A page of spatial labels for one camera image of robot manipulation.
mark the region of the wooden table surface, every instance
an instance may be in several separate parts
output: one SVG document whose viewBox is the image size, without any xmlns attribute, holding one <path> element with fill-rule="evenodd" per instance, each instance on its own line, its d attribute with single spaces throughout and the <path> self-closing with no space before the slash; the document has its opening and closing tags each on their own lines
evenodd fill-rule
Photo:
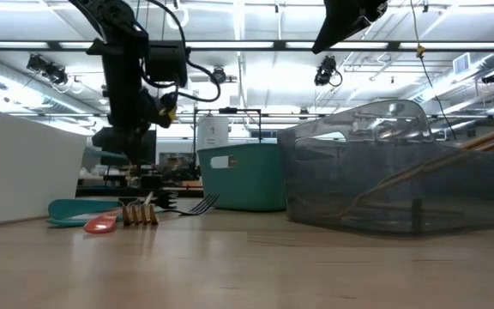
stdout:
<svg viewBox="0 0 494 309">
<path fill-rule="evenodd" d="M 0 308 L 494 308 L 494 230 L 383 239 L 215 209 L 105 235 L 27 221 L 0 226 Z"/>
</svg>

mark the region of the ceiling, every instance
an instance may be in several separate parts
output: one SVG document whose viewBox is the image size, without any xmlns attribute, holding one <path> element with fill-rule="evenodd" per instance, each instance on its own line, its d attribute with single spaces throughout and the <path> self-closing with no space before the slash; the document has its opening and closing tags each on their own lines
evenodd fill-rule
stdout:
<svg viewBox="0 0 494 309">
<path fill-rule="evenodd" d="M 126 1 L 138 21 L 150 33 L 150 39 L 179 39 L 178 31 L 170 27 L 161 9 L 145 1 Z M 423 1 L 417 4 L 417 26 L 421 40 L 494 41 L 494 1 L 428 0 L 428 12 L 423 13 Z M 323 0 L 182 0 L 181 8 L 188 11 L 184 25 L 187 40 L 314 40 L 325 18 Z M 279 13 L 275 5 L 279 4 Z M 415 40 L 414 23 L 409 1 L 390 0 L 389 11 L 366 32 L 350 39 Z M 177 12 L 182 19 L 184 12 Z M 71 40 L 84 41 L 97 37 L 83 15 L 64 0 L 4 0 L 0 1 L 0 40 Z M 82 51 L 0 51 L 0 63 L 26 76 L 31 53 L 39 53 L 66 67 L 77 83 L 65 95 L 81 103 L 108 112 L 101 104 L 100 86 L 104 84 L 98 57 Z M 431 52 L 425 54 L 425 66 L 430 78 L 439 78 L 451 71 L 452 61 L 464 52 Z M 344 77 L 342 85 L 316 87 L 316 67 L 325 55 L 333 55 Z M 309 51 L 196 51 L 194 63 L 212 70 L 223 67 L 228 75 L 244 75 L 242 79 L 245 105 L 261 107 L 269 112 L 297 112 L 309 107 L 311 112 L 334 112 L 340 107 L 353 107 L 375 100 L 409 99 L 427 82 L 420 61 L 413 52 L 347 52 L 334 51 L 314 55 Z M 190 69 L 190 76 L 202 73 Z M 49 85 L 43 77 L 35 80 Z M 476 82 L 466 81 L 440 93 L 445 107 L 468 100 L 481 89 Z M 209 82 L 192 82 L 192 90 L 200 96 L 214 95 Z M 493 85 L 482 85 L 491 91 Z M 239 86 L 226 85 L 223 100 L 213 107 L 231 104 L 239 96 Z M 190 100 L 181 102 L 189 110 Z M 422 104 L 427 112 L 437 112 L 431 100 Z"/>
</svg>

